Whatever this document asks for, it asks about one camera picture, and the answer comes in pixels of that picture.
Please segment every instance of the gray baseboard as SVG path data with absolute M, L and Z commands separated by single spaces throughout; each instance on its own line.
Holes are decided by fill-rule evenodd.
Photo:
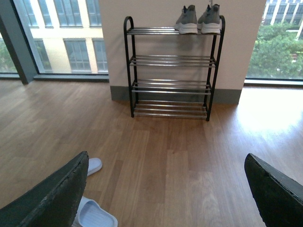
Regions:
M 235 89 L 216 89 L 214 93 L 214 103 L 223 104 L 238 104 L 242 90 Z M 110 86 L 112 100 L 129 100 L 128 87 Z M 203 96 L 185 96 L 171 95 L 164 96 L 163 94 L 140 94 L 140 99 L 143 100 L 167 100 L 179 102 L 202 102 Z

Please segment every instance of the floor-to-ceiling window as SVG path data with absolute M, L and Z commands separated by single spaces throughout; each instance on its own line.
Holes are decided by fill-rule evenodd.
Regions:
M 40 73 L 108 73 L 98 0 L 14 2 Z
M 303 0 L 267 0 L 247 79 L 303 80 Z
M 17 73 L 9 51 L 0 34 L 0 73 Z

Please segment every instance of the sneaker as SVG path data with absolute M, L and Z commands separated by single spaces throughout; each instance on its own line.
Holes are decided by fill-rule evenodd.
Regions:
M 220 6 L 218 4 L 212 7 L 207 6 L 204 14 L 199 18 L 197 28 L 202 34 L 217 33 L 220 34 Z
M 188 8 L 183 7 L 182 14 L 176 21 L 174 28 L 178 30 L 180 34 L 198 33 L 197 16 L 194 5 L 190 5 Z

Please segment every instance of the shoe rack shelf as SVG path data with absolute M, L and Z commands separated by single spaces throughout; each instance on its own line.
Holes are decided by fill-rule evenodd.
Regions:
M 209 121 L 215 84 L 219 69 L 219 62 L 225 32 L 225 19 L 220 16 L 222 28 L 220 34 L 186 34 L 186 35 L 210 35 L 213 37 L 212 48 L 209 56 L 188 56 L 188 55 L 136 55 L 136 35 L 180 35 L 173 27 L 134 27 L 132 17 L 124 20 L 124 40 L 126 53 L 126 66 L 129 88 L 129 100 L 131 116 L 162 116 L 205 119 Z M 129 53 L 128 37 L 131 36 L 132 55 Z M 215 55 L 217 37 L 219 46 Z M 177 79 L 140 79 L 137 74 L 137 67 L 204 67 L 208 68 L 207 79 L 200 80 L 177 80 Z M 162 99 L 143 100 L 141 94 L 155 96 L 201 96 L 201 102 L 179 102 L 163 101 Z

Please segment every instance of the white slipper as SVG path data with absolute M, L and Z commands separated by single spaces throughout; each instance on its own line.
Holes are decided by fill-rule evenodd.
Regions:
M 72 227 L 117 227 L 117 219 L 94 201 L 84 196 L 78 207 Z
M 93 173 L 99 171 L 101 168 L 102 168 L 102 162 L 99 158 L 96 158 L 96 157 L 90 158 L 87 176 L 92 175 Z

